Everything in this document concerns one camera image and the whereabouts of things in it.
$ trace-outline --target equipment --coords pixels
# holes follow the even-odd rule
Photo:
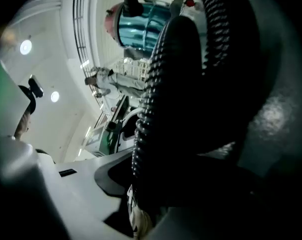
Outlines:
[[[29,145],[0,136],[5,233],[129,238],[132,184],[134,199],[154,222],[168,209],[147,239],[301,238],[302,20],[291,12],[302,14],[302,0],[282,4],[286,13],[275,1],[203,0],[206,61],[189,18],[164,26],[133,158],[122,151],[54,165]],[[136,0],[124,4],[129,16],[142,11]],[[185,29],[188,35],[181,34]],[[186,122],[176,113],[183,93],[174,90],[181,83],[199,94],[190,97],[196,113]]]

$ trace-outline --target black corrugated hose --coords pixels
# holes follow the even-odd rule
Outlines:
[[[134,198],[149,212],[180,205],[192,188],[200,191],[197,180],[204,175],[196,178],[201,167],[195,154],[236,140],[258,109],[262,74],[256,74],[259,35],[250,4],[203,4],[208,40],[204,72],[199,35],[186,17],[165,25],[152,53],[132,159]],[[254,102],[243,102],[245,92]]]

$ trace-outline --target metal railing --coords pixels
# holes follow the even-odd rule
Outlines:
[[[80,69],[83,70],[85,77],[91,77],[94,75],[94,73],[90,71],[91,69],[89,67],[89,57],[87,54],[87,47],[85,43],[83,22],[84,22],[84,0],[73,0],[73,29],[74,29],[74,37],[75,37],[77,53],[81,63]],[[92,91],[92,94],[99,92],[99,90],[96,87],[91,85],[89,85],[89,87]],[[95,100],[97,101],[100,107],[103,105],[102,99],[95,97]]]

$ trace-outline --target blue metallic cylinder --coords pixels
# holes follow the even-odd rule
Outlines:
[[[165,23],[171,17],[169,8],[157,4],[143,4],[141,16],[125,17],[121,13],[118,34],[125,47],[152,52]]]

